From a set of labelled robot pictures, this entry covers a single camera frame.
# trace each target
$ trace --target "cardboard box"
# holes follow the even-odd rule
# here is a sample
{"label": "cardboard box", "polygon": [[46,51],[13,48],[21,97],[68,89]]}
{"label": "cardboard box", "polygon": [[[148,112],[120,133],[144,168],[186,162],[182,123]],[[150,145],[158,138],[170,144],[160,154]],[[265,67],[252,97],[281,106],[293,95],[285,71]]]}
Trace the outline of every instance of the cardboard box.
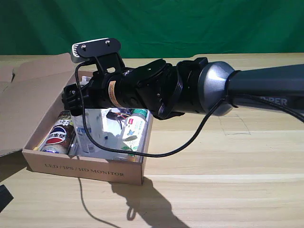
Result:
{"label": "cardboard box", "polygon": [[[79,77],[90,71],[79,71]],[[61,93],[75,81],[70,54],[22,64],[0,96],[0,156],[22,150],[34,172],[141,185],[146,159],[140,162],[105,160],[34,151],[64,107]],[[147,127],[147,152],[152,118]]]}

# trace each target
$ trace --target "can label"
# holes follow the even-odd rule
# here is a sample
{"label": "can label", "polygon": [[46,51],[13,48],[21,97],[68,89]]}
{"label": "can label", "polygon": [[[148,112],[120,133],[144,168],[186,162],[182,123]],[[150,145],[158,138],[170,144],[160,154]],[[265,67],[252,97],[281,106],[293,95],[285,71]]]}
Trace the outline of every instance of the can label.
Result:
{"label": "can label", "polygon": [[67,138],[66,136],[67,132],[63,127],[54,127],[46,141],[46,145],[62,143]]}

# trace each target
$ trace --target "black cable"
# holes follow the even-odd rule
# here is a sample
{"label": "black cable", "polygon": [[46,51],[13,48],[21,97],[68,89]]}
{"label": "black cable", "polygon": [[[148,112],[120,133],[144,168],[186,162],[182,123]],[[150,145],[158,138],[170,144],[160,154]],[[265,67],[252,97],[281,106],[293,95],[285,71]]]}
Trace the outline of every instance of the black cable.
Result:
{"label": "black cable", "polygon": [[80,67],[82,66],[87,66],[90,63],[87,62],[83,62],[80,63],[76,68],[75,68],[75,78],[76,78],[76,84],[80,93],[80,100],[81,100],[81,105],[82,105],[82,121],[83,121],[83,125],[84,125],[84,129],[85,129],[85,133],[87,134],[87,137],[89,138],[89,140],[98,148],[105,150],[105,151],[110,151],[110,152],[116,152],[116,153],[126,153],[126,154],[133,154],[133,155],[139,155],[139,156],[144,156],[144,157],[152,157],[152,158],[161,158],[161,157],[167,157],[173,154],[176,154],[180,151],[182,151],[183,149],[185,149],[187,146],[189,146],[195,139],[196,137],[199,135],[201,129],[203,128],[203,126],[205,125],[205,123],[207,122],[207,120],[209,119],[209,117],[215,112],[215,110],[225,101],[225,99],[221,99],[219,100],[211,109],[210,111],[205,115],[205,117],[203,118],[203,120],[201,121],[199,127],[197,128],[196,132],[194,133],[194,135],[185,143],[183,144],[181,147],[171,151],[171,152],[167,152],[167,153],[160,153],[160,154],[150,154],[150,153],[140,153],[140,152],[134,152],[134,151],[123,151],[123,150],[117,150],[117,149],[111,149],[111,148],[107,148],[104,147],[102,145],[100,145],[99,143],[97,143],[92,136],[89,133],[89,130],[86,126],[86,109],[85,109],[85,104],[84,104],[84,98],[82,95],[82,91],[80,88],[80,83],[79,83],[79,78],[78,78],[78,70]]}
{"label": "black cable", "polygon": [[246,99],[249,99],[249,100],[252,100],[252,101],[256,101],[256,102],[274,107],[274,108],[276,108],[276,109],[278,109],[282,112],[285,112],[287,114],[292,115],[293,117],[297,118],[298,120],[300,120],[301,122],[304,123],[304,116],[302,116],[301,114],[297,113],[295,110],[293,110],[289,107],[286,107],[286,106],[283,106],[283,105],[280,105],[280,104],[276,104],[276,103],[273,103],[273,102],[270,102],[270,101],[264,100],[262,98],[259,98],[257,96],[252,96],[252,95],[249,95],[249,94],[237,94],[237,95],[233,96],[233,98],[236,98],[236,97],[246,98]]}

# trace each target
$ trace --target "wooden table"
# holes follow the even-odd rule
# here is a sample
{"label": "wooden table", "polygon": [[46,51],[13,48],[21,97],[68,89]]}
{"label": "wooden table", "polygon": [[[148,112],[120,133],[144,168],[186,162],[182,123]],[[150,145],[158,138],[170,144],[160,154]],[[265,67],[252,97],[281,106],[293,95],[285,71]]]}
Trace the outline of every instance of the wooden table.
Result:
{"label": "wooden table", "polygon": [[[204,56],[242,70],[304,62],[301,53]],[[1,56],[0,66],[40,57]],[[155,120],[149,152],[182,145],[202,117]],[[213,116],[184,151],[148,158],[141,187],[33,173],[15,153],[0,159],[1,184],[14,196],[0,227],[303,228],[303,135],[301,122],[286,114],[239,108]]]}

